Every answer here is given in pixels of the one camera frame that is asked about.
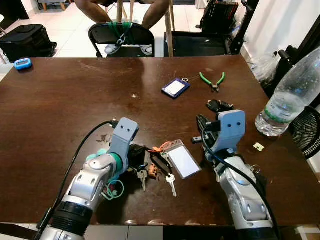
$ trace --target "robotic arm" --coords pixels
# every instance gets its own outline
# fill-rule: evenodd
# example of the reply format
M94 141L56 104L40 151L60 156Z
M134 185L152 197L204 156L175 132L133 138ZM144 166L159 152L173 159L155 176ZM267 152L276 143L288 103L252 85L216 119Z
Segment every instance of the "robotic arm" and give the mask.
M245 113L225 111L215 122L198 115L197 121L205 157L213 163L217 182L226 193L239 239L277 240L276 220L257 179L243 159L235 155L246 131Z
M128 168L130 143L138 130L138 124L132 120L124 117L119 121L109 151L84 163L56 208L52 224L43 231L41 240L84 240L105 184Z

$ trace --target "plastic water bottle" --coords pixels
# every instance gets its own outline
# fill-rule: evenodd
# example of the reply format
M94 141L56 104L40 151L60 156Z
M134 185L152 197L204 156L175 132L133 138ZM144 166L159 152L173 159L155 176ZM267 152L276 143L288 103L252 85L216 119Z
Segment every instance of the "plastic water bottle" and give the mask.
M320 47L283 77L255 126L264 135L283 134L289 124L320 94Z

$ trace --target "clear plastic badge holder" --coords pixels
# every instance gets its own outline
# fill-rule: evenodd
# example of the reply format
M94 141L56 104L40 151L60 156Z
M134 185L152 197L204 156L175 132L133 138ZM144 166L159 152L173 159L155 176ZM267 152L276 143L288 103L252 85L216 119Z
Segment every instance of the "clear plastic badge holder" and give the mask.
M201 171L200 166L180 139L167 143L163 146L163 150L168 154L169 160L182 179Z

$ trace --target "shoe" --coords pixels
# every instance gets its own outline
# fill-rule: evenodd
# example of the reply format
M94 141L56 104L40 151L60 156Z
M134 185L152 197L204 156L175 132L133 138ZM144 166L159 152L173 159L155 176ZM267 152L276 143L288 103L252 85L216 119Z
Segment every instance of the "shoe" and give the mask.
M152 45L140 45L141 52L144 55L150 56L152 55Z
M112 54L115 54L116 52L119 51L119 49L121 48L121 46L117 46L115 44L108 44L106 47L105 47L105 50L104 52L108 55L112 55Z

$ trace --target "black fan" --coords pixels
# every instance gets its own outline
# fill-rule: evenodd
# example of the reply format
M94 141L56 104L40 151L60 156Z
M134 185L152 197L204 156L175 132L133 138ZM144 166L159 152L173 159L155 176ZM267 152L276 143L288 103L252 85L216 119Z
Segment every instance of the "black fan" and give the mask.
M307 106L290 124L289 132L302 150L305 159L313 157L320 151L320 113Z

